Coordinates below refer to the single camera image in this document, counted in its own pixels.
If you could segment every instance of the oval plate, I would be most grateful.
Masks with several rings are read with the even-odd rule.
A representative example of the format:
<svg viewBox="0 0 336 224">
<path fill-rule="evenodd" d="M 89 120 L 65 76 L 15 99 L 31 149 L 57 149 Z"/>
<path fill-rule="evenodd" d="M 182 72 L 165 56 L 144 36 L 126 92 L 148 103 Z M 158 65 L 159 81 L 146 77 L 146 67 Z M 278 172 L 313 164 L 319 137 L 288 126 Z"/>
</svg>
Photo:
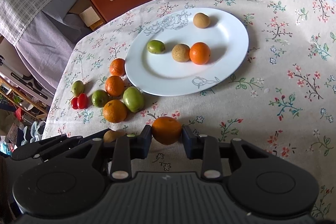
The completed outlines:
<svg viewBox="0 0 336 224">
<path fill-rule="evenodd" d="M 196 13 L 210 17 L 208 28 L 195 27 L 193 18 Z M 147 51 L 147 43 L 153 39 L 165 44 L 163 54 Z M 191 47 L 196 42 L 204 42 L 211 49 L 206 65 L 173 60 L 171 51 L 176 44 Z M 185 9 L 143 28 L 128 50 L 125 70 L 130 82 L 146 93 L 159 96 L 192 94 L 229 77 L 243 62 L 248 45 L 246 28 L 235 16 L 212 8 Z"/>
</svg>

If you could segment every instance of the orange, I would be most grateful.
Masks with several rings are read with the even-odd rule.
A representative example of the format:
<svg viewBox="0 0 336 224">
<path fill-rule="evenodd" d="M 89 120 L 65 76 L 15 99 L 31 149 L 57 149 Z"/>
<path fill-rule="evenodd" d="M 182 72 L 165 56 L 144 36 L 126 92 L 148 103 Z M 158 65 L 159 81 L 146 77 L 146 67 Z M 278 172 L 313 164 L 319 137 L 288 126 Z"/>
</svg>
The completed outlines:
<svg viewBox="0 0 336 224">
<path fill-rule="evenodd" d="M 152 135 L 159 143 L 170 145 L 179 140 L 182 125 L 171 117 L 157 118 L 152 124 Z"/>
<path fill-rule="evenodd" d="M 204 65 L 210 59 L 210 48 L 203 42 L 195 43 L 189 52 L 190 60 L 197 65 Z"/>
<path fill-rule="evenodd" d="M 125 75 L 125 60 L 117 58 L 112 61 L 110 65 L 110 73 L 112 75 L 124 76 Z"/>
<path fill-rule="evenodd" d="M 103 116 L 109 122 L 122 122 L 127 117 L 127 107 L 119 100 L 109 101 L 103 108 Z"/>
<path fill-rule="evenodd" d="M 110 96 L 120 96 L 124 91 L 124 81 L 113 75 L 106 80 L 105 89 Z"/>
</svg>

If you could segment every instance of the tablecloth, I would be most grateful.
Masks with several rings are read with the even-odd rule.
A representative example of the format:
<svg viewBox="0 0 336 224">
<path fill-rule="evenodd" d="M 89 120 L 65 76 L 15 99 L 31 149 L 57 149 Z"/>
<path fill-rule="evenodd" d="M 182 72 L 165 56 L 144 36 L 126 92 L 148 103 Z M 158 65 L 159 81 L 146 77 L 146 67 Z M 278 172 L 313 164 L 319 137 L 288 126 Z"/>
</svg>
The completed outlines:
<svg viewBox="0 0 336 224">
<path fill-rule="evenodd" d="M 153 20 L 174 11 L 209 7 L 241 20 L 249 50 L 240 68 L 207 90 L 180 97 L 146 95 L 145 109 L 124 122 L 107 122 L 102 109 L 70 108 L 71 85 L 86 93 L 104 89 L 109 65 L 125 58 L 134 38 Z M 336 15 L 335 0 L 154 0 L 109 22 L 75 47 L 58 86 L 44 138 L 88 136 L 111 128 L 139 134 L 157 117 L 171 116 L 195 134 L 220 142 L 234 137 L 255 144 L 312 173 L 320 185 L 316 218 L 336 219 Z M 125 86 L 130 86 L 124 78 Z M 223 160 L 224 173 L 229 174 Z M 199 171 L 178 142 L 153 140 L 146 160 L 133 160 L 133 171 Z"/>
</svg>

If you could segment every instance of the cherry tomato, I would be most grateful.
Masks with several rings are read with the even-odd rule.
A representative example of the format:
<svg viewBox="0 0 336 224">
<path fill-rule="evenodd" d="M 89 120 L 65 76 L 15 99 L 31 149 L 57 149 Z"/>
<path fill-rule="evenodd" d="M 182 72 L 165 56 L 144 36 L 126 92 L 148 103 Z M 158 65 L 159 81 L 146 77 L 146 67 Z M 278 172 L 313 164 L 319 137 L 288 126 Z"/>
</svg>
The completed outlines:
<svg viewBox="0 0 336 224">
<path fill-rule="evenodd" d="M 72 100 L 71 100 L 71 107 L 73 109 L 78 109 L 78 106 L 77 106 L 77 97 L 74 97 Z"/>
<path fill-rule="evenodd" d="M 85 93 L 82 93 L 77 98 L 77 106 L 79 109 L 85 109 L 88 106 L 88 99 Z"/>
</svg>

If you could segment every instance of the green fruit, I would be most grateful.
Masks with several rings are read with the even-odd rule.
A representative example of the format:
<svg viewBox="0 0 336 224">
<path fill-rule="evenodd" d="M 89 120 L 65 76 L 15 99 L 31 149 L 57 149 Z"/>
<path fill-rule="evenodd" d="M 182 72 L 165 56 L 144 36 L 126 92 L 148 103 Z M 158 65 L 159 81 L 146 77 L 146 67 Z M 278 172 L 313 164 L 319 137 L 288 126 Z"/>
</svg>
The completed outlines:
<svg viewBox="0 0 336 224">
<path fill-rule="evenodd" d="M 147 50 L 153 54 L 161 54 L 164 53 L 166 47 L 159 40 L 151 40 L 147 43 Z"/>
<path fill-rule="evenodd" d="M 110 97 L 105 90 L 96 90 L 92 94 L 91 100 L 95 107 L 104 107 L 110 100 Z"/>
<path fill-rule="evenodd" d="M 82 81 L 76 81 L 73 83 L 71 92 L 75 97 L 78 97 L 82 93 L 84 93 L 84 84 Z"/>
<path fill-rule="evenodd" d="M 145 106 L 143 94 L 135 87 L 129 87 L 123 95 L 124 104 L 133 113 L 137 113 Z"/>
</svg>

